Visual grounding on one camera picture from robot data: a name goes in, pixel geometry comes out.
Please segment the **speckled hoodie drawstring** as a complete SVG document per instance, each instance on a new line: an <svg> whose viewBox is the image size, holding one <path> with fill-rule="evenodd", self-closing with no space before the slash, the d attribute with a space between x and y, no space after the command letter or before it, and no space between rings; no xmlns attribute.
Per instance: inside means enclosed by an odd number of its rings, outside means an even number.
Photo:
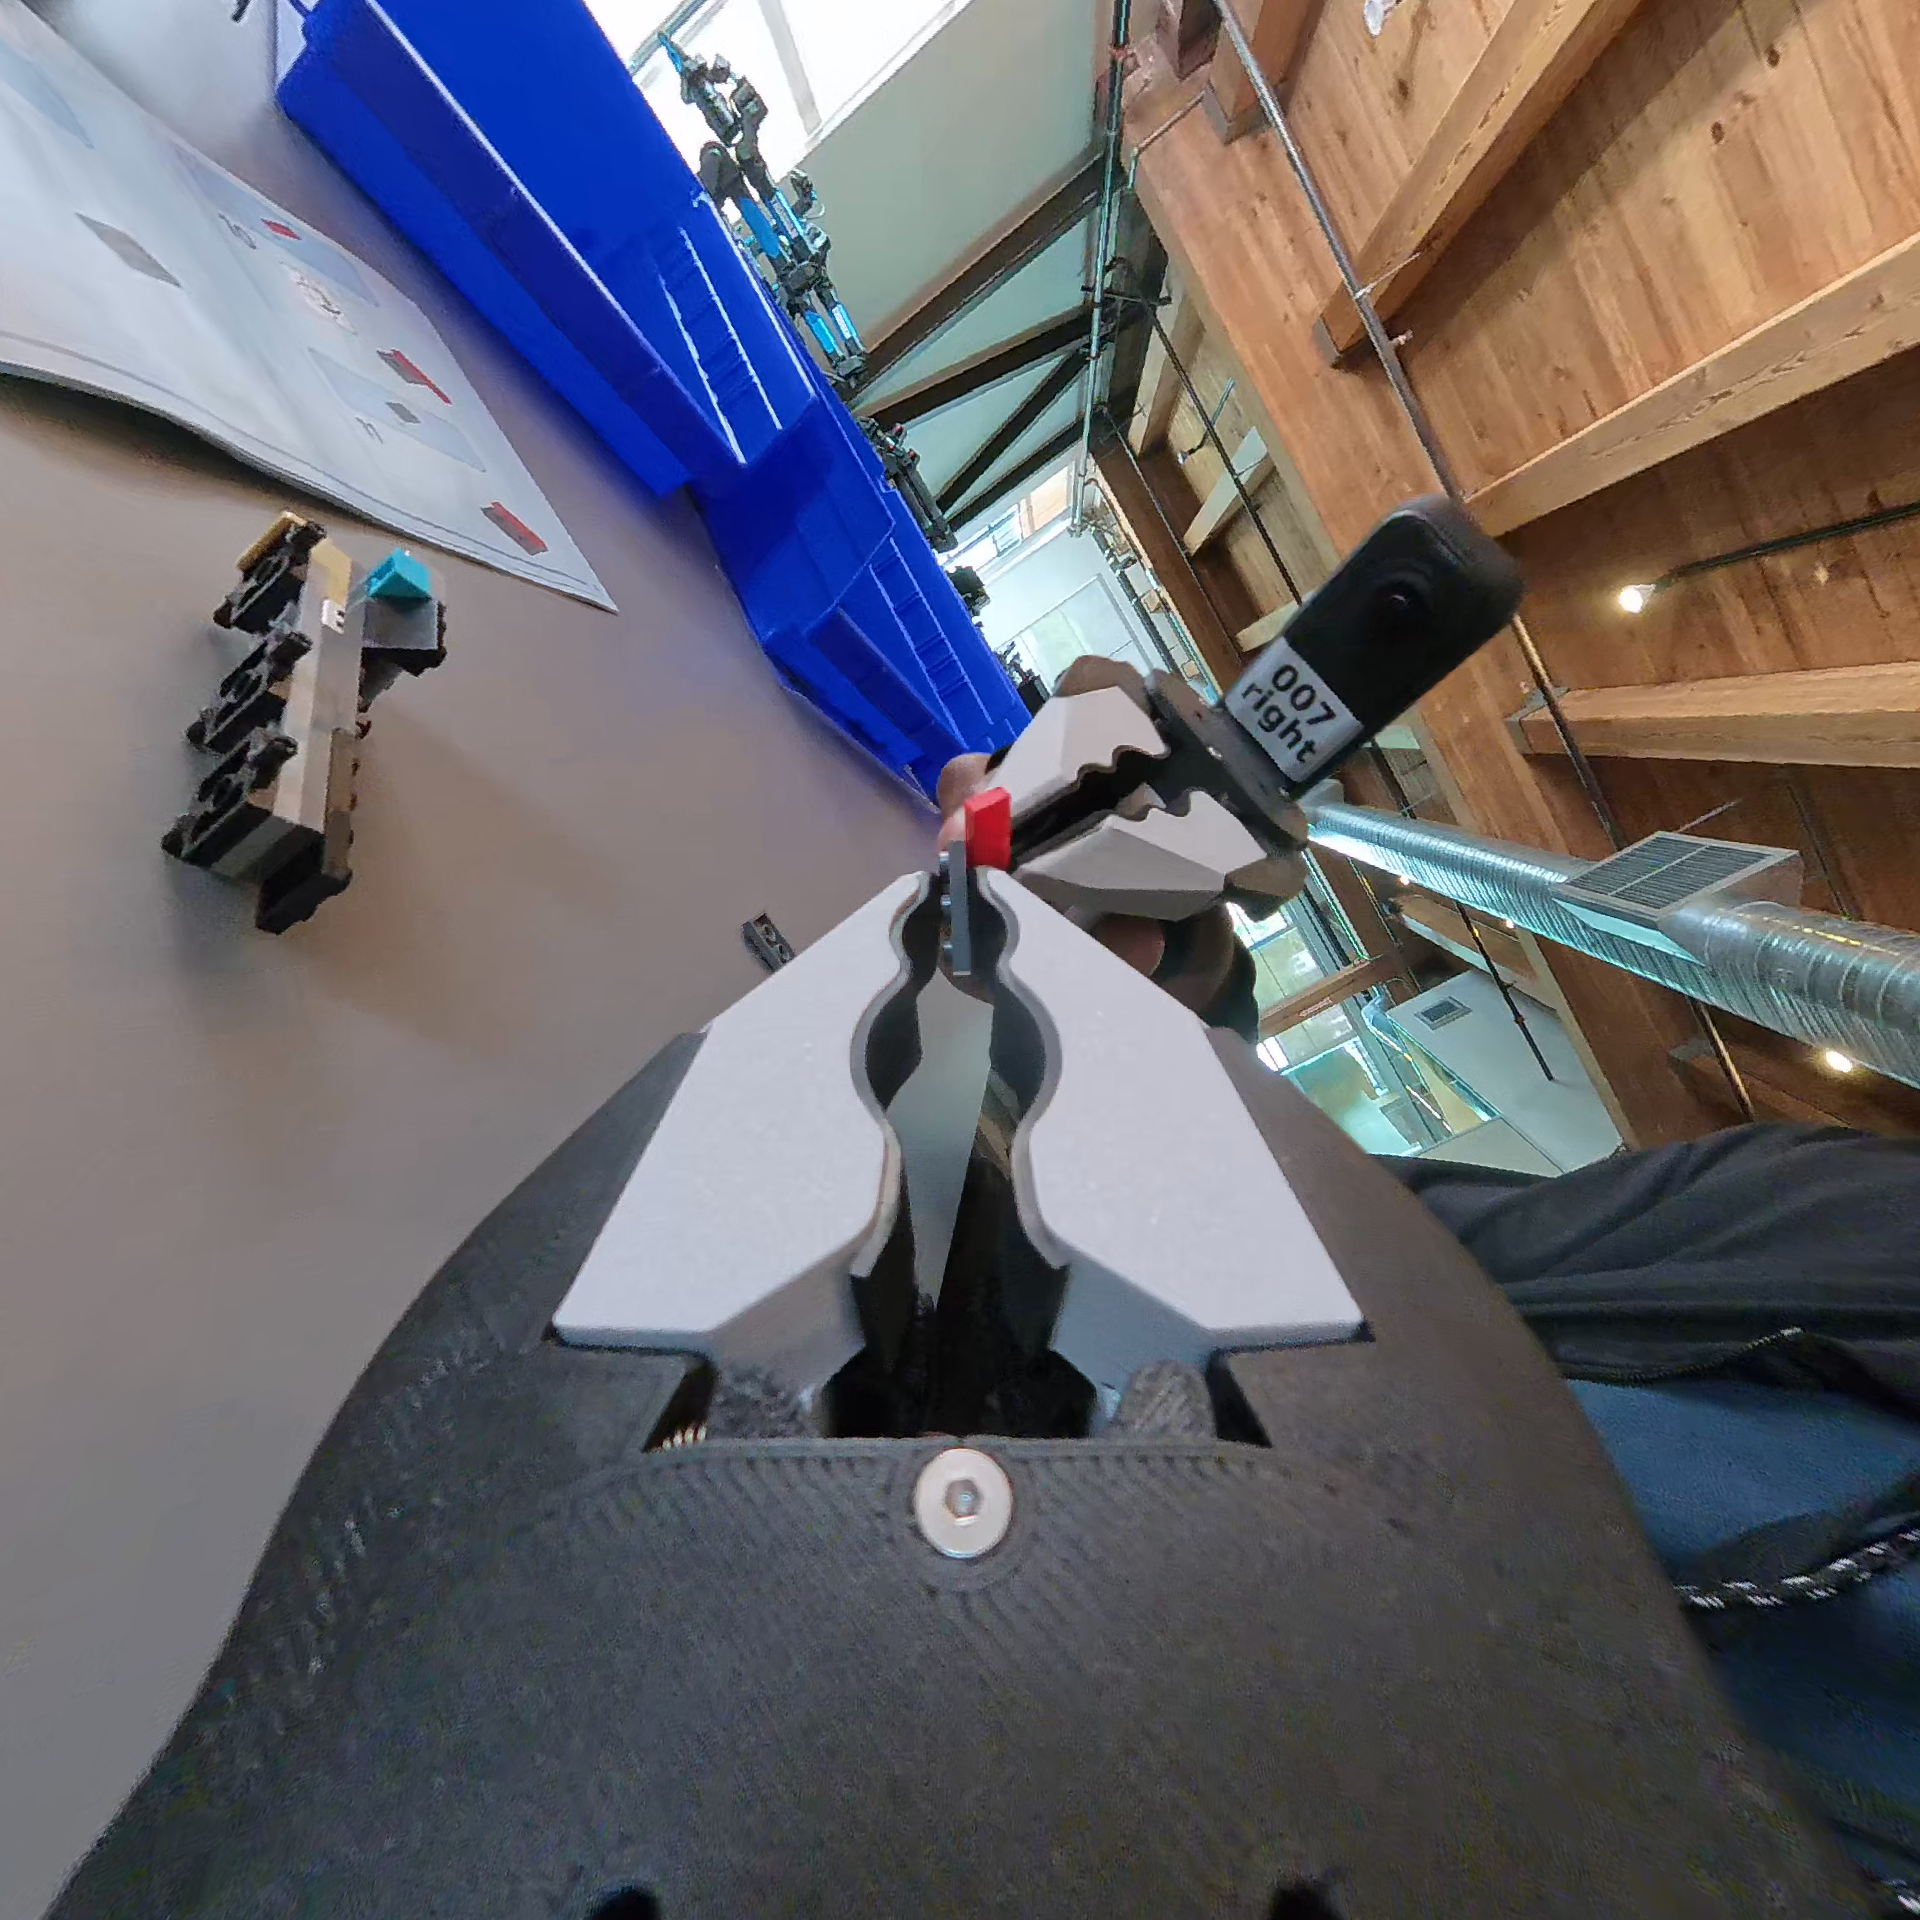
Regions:
<svg viewBox="0 0 1920 1920"><path fill-rule="evenodd" d="M1897 1531L1861 1543L1809 1571L1781 1576L1678 1580L1673 1593L1681 1609L1703 1616L1774 1613L1848 1596L1875 1580L1897 1576L1914 1561L1918 1526L1902 1526Z"/></svg>

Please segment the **person's right hand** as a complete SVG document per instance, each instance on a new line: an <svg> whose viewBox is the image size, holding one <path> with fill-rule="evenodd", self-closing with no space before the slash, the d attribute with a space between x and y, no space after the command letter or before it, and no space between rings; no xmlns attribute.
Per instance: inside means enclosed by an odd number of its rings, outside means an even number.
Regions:
<svg viewBox="0 0 1920 1920"><path fill-rule="evenodd" d="M1208 912L1184 922L1094 914L1089 934L1176 997L1195 989L1212 973Z"/></svg>

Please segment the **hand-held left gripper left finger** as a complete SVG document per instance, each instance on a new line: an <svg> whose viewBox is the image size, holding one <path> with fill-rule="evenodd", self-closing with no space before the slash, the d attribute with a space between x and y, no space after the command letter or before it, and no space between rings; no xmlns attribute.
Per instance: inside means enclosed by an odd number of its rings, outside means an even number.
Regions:
<svg viewBox="0 0 1920 1920"><path fill-rule="evenodd" d="M717 1016L551 1310L569 1348L686 1354L802 1400L914 1365L949 1235L933 875L891 880Z"/></svg>

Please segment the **silver ventilation duct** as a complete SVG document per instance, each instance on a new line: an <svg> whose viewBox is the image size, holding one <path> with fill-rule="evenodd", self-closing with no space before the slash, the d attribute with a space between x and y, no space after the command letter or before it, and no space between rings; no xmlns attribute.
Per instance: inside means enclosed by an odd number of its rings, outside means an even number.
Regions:
<svg viewBox="0 0 1920 1920"><path fill-rule="evenodd" d="M1311 795L1302 811L1323 854L1408 880L1784 1039L1842 1049L1860 1069L1918 1088L1918 934L1774 903L1705 903L1656 923L1623 922L1557 894L1557 883L1599 859L1347 804L1334 784Z"/></svg>

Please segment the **person's right forearm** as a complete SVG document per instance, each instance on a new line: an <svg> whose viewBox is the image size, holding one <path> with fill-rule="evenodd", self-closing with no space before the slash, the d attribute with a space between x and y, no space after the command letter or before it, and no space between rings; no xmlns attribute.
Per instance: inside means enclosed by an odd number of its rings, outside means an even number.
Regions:
<svg viewBox="0 0 1920 1920"><path fill-rule="evenodd" d="M1166 922L1152 979L1208 1029L1232 1031L1246 1044L1261 1043L1258 965L1229 905Z"/></svg>

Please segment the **metal vent grille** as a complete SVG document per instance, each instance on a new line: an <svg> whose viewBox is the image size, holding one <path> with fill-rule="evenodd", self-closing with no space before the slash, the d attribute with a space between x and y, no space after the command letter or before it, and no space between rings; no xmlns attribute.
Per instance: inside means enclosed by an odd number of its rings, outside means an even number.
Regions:
<svg viewBox="0 0 1920 1920"><path fill-rule="evenodd" d="M1792 850L1656 833L1565 883L1557 894L1623 922L1656 923L1705 903L1774 903L1800 908L1807 864Z"/></svg>

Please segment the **person's torso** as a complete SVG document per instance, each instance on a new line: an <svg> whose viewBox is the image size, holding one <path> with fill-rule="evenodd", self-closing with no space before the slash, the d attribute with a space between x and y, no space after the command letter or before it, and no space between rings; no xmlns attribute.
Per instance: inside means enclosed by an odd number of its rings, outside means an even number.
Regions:
<svg viewBox="0 0 1920 1920"><path fill-rule="evenodd" d="M1669 1584L1918 1526L1918 1141L1753 1125L1565 1176L1383 1161L1501 1286ZM1681 1609L1746 1730L1918 1918L1918 1561L1774 1613Z"/></svg>

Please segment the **row of blue robot arms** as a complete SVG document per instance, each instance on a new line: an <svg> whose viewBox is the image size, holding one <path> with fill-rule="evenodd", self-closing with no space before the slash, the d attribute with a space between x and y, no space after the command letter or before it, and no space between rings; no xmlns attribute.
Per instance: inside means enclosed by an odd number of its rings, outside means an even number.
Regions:
<svg viewBox="0 0 1920 1920"><path fill-rule="evenodd" d="M822 364L833 395L853 403L870 376L870 350L830 278L830 237L812 219L819 205L812 181L803 178L803 170L777 178L769 168L761 143L769 98L745 71L721 57L686 50L668 29L659 29L659 50L681 78L683 106L697 108L710 127L697 168L701 193L721 212L733 209L734 246L772 291L772 301L785 312L787 325ZM926 487L921 456L906 443L906 430L859 414L856 428L931 553L942 555L956 548L955 526ZM978 570L955 565L943 577L979 626L979 610L989 595Z"/></svg>

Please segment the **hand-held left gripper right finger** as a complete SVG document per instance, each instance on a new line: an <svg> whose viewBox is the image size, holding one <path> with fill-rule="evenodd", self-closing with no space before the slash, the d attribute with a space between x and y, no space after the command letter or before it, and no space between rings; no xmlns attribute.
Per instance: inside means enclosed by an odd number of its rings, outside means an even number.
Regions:
<svg viewBox="0 0 1920 1920"><path fill-rule="evenodd" d="M1146 1367L1352 1346L1347 1276L1215 1053L1215 1031L1014 875L995 934L995 1075L1014 1188L1045 1266L1045 1346L1110 1424Z"/></svg>

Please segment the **toy instruction booklet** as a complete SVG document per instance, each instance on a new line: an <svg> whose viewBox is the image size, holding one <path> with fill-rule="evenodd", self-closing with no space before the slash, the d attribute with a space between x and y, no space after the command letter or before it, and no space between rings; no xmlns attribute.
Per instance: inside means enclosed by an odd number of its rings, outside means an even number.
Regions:
<svg viewBox="0 0 1920 1920"><path fill-rule="evenodd" d="M405 539L615 602L435 325L3 4L3 373L127 403Z"/></svg>

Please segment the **grey desk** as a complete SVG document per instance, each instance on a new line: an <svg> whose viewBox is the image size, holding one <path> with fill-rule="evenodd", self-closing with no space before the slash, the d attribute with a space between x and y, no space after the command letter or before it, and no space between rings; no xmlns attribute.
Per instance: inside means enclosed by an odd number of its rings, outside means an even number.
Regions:
<svg viewBox="0 0 1920 1920"><path fill-rule="evenodd" d="M229 1635L352 1381L659 1044L921 866L926 804L772 676L683 496L288 124L229 4L32 4L458 352L615 595L449 558L450 656L376 701L352 886L260 934L182 869L207 615L283 505L168 422L3 392L3 1918L44 1918Z"/></svg>

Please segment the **black toy vehicle chassis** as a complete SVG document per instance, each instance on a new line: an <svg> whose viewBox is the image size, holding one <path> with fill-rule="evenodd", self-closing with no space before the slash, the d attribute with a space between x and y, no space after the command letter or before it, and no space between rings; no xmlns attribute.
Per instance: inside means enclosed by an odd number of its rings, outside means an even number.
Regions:
<svg viewBox="0 0 1920 1920"><path fill-rule="evenodd" d="M283 934L351 889L373 705L443 662L443 602L410 548L355 565L322 522L282 512L212 625L249 655L182 733L207 770L159 847L249 886L251 923Z"/></svg>

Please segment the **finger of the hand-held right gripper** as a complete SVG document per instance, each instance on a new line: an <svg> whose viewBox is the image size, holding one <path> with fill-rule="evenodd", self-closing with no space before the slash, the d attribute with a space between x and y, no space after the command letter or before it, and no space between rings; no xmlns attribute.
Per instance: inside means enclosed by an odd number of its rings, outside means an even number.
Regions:
<svg viewBox="0 0 1920 1920"><path fill-rule="evenodd" d="M1195 917L1229 899L1278 899L1278 855L1212 795L1187 811L1109 812L1091 829L1037 855L1016 880L1065 914Z"/></svg>
<svg viewBox="0 0 1920 1920"><path fill-rule="evenodd" d="M1166 769L1169 741L1129 693L1054 697L986 774L979 818L1014 833L1089 829Z"/></svg>

